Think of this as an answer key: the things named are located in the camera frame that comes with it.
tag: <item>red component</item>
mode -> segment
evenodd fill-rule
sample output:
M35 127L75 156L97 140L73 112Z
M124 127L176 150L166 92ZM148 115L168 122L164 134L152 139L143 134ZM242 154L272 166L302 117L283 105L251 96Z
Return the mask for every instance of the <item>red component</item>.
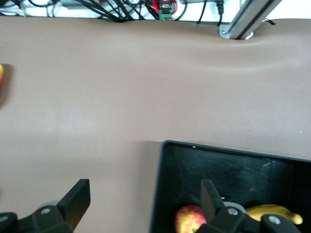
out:
M159 6L159 2L156 0L152 0L152 5L154 7L154 11L159 14L160 11L160 6Z
M172 0L173 1L173 4L174 4L174 11L172 13L175 14L176 11L177 11L177 0ZM159 11L160 11L160 6L159 6L159 2L158 0L152 0L152 5L153 5L153 8L154 8L154 11L159 14Z

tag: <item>black bin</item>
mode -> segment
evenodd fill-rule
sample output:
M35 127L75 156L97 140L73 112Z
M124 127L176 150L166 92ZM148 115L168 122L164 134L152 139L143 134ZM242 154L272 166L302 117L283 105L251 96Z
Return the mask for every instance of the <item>black bin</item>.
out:
M302 233L311 232L311 161L174 141L161 153L151 233L174 233L176 211L200 206L205 179L224 201L284 206L302 215Z

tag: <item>yellow banana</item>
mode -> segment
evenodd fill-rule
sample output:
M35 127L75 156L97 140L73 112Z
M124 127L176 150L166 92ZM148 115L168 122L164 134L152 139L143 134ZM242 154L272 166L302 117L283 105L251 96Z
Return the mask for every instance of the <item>yellow banana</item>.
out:
M1 94L1 86L2 86L3 77L4 77L4 68L3 68L3 66L0 64L0 94Z
M280 205L259 205L246 209L248 215L254 220L260 221L263 215L281 215L296 225L303 222L302 216L293 213Z

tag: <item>cable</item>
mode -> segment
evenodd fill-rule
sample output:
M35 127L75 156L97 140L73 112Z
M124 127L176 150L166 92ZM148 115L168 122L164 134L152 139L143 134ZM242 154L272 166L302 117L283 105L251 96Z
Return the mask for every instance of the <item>cable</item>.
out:
M57 4L57 1L54 2L53 7L52 7L52 16L53 17L55 17L54 10L55 10L56 4Z
M108 19L111 19L112 21L115 21L115 22L118 22L118 23L126 21L126 19L117 17L117 16L113 15L112 13L108 12L106 9L104 9L100 5L98 7L97 5L91 4L91 3L86 2L84 0L76 0L76 1L81 3L86 8L90 9L91 11L99 14L100 16L104 16L104 17L106 17Z
M109 11L110 13L111 12L114 12L116 13L120 18L123 19L124 22L126 22L126 17L125 17L125 14L122 15L122 10L120 9L119 5L117 5L116 7L113 7L112 10Z
M0 16L20 16L19 14L15 14L15 15L6 15L5 13L0 12Z
M220 14L219 15L219 21L218 21L218 24L217 24L218 27L219 27L219 25L221 25L222 20L223 20L223 14Z
M134 6L131 4L130 1L127 1L127 2L128 2L128 4L131 6L131 8L136 12L136 14L138 14L140 20L145 19L145 18L136 10L136 6L137 6L137 5L134 7Z
M97 7L100 7L101 9L100 10L102 10L102 9L104 9L102 6L100 6L98 3L96 3L95 1L93 1L93 0L90 0L93 4L95 4ZM114 1L115 3L116 3L116 5L117 5L117 7L118 7L118 11L116 10L116 8L112 8L112 11L109 11L109 13L111 13L111 12L115 12L117 15L119 15L119 18L121 18L122 20L120 21L120 22L126 22L126 21L128 21L128 19L126 18L126 13L124 13L123 11L120 11L120 4L119 4L119 2L116 2L116 1Z
M130 5L129 4L129 1L128 0L126 0L126 1L123 1L126 5ZM139 3L131 3L133 6L138 6L139 5Z
M146 6L148 12L153 16L153 18L159 20L159 15L157 15L157 14L154 12L154 9L153 9L151 6L149 6L149 5L147 4L147 1L144 2L144 5Z
M139 3L140 3L140 5L139 5L139 14L141 14L142 0L140 0Z
M221 25L223 20L223 13L224 13L224 0L216 0L216 5L218 8L218 14L219 14L219 22L217 26Z
M182 16L184 16L184 14L185 14L185 12L187 10L187 6L188 6L188 2L185 1L185 7L184 7L183 12L181 13L181 15L178 18L174 19L174 21L178 21L178 20L180 20L182 18Z
M116 8L114 8L114 7L112 6L112 4L110 3L110 0L107 0L106 2L107 2L108 5L111 7L112 11L116 12L116 13L119 15L119 17L122 17L122 15L120 14L120 8L119 8L119 7L118 7L118 10L117 10Z
M48 6L52 6L54 3L53 2L50 2L48 4L45 4L45 5L38 5L38 4L35 4L32 0L28 0L28 2L33 5L33 6L36 6L36 7L48 7Z
M128 13L128 11L126 10L125 6L122 4L122 2L120 0L115 0L116 4L122 9L123 13L125 14L125 16L127 17L128 21L132 21L134 20L131 15Z
M201 23L201 19L202 19L202 17L203 17L204 11L205 11L206 3L207 3L207 0L204 0L202 13L201 13L201 16L200 16L199 20L196 22L197 24L200 24L200 23Z
M10 8L10 7L13 7L13 6L17 6L18 8L20 8L20 3L22 3L24 0L12 0L13 4L9 5L9 6L0 6L0 9L2 8Z
M271 25L276 25L276 23L274 23L272 20L268 19L268 18L265 18L264 21L270 23Z

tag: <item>red apple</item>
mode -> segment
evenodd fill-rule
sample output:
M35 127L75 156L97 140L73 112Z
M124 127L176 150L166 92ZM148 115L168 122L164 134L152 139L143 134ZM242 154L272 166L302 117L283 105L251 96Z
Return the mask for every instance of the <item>red apple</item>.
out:
M203 211L196 205L183 206L175 215L176 233L194 233L205 223Z

